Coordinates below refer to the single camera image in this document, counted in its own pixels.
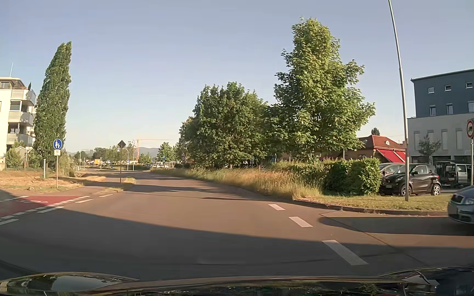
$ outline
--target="blue round sign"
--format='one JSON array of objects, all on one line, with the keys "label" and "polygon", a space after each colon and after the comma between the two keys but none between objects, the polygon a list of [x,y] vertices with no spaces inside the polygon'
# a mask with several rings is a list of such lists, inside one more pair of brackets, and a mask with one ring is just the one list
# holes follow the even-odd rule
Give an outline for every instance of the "blue round sign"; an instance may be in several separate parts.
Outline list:
[{"label": "blue round sign", "polygon": [[60,150],[63,146],[63,143],[62,143],[62,140],[57,138],[57,139],[54,140],[54,143],[52,145],[54,146],[55,150]]}]

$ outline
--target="sky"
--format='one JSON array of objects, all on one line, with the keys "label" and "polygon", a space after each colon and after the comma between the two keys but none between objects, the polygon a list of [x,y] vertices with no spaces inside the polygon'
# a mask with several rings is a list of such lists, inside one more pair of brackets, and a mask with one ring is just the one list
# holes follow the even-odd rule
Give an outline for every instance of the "sky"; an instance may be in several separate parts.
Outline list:
[{"label": "sky", "polygon": [[[474,0],[394,0],[407,98],[412,78],[474,68]],[[0,76],[40,92],[62,42],[73,42],[67,151],[175,143],[204,85],[237,81],[274,103],[291,26],[313,17],[341,41],[344,62],[365,65],[357,85],[373,127],[403,141],[396,44],[387,0],[0,1]]]}]

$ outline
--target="gray building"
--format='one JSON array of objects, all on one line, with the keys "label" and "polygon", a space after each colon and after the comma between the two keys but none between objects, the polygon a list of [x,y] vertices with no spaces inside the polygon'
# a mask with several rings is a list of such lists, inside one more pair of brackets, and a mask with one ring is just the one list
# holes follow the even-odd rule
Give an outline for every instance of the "gray building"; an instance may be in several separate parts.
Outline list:
[{"label": "gray building", "polygon": [[474,118],[474,69],[411,79],[416,117],[408,118],[409,155],[418,162],[419,142],[440,141],[432,160],[471,161],[471,140],[465,133]]}]

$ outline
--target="road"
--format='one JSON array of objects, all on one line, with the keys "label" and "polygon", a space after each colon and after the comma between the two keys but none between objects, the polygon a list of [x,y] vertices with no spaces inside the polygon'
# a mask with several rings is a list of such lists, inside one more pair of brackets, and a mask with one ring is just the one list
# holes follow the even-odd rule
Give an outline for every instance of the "road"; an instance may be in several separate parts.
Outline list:
[{"label": "road", "polygon": [[128,175],[136,184],[120,193],[0,193],[0,279],[56,271],[166,280],[474,266],[474,228],[446,217],[315,209],[198,180]]}]

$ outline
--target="car wheel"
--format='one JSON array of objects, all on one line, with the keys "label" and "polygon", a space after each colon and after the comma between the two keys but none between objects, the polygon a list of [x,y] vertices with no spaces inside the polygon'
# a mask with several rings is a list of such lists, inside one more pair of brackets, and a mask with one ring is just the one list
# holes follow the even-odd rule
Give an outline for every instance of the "car wheel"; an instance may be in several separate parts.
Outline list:
[{"label": "car wheel", "polygon": [[[409,195],[411,195],[411,186],[409,186]],[[400,196],[405,196],[405,184],[400,188]]]},{"label": "car wheel", "polygon": [[441,191],[442,191],[442,188],[440,188],[440,185],[434,184],[433,188],[431,188],[431,195],[438,196]]}]

